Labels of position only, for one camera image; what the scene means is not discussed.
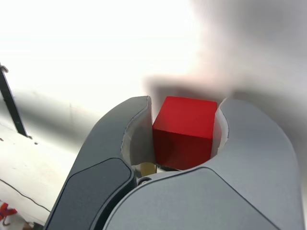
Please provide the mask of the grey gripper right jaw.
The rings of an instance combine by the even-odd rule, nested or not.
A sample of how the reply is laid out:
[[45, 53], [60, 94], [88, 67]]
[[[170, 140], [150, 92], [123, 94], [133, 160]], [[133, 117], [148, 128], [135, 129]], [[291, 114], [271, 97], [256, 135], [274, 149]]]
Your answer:
[[300, 230], [294, 149], [262, 110], [167, 97], [153, 123], [158, 164], [114, 208], [110, 230]]

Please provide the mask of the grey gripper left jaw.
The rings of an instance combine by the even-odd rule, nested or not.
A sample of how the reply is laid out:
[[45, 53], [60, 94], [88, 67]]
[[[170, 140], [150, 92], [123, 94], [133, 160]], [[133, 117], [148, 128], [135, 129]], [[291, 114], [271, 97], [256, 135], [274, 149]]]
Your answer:
[[132, 97], [106, 113], [83, 143], [45, 224], [47, 230], [101, 230], [137, 186], [134, 166], [155, 163], [152, 101]]

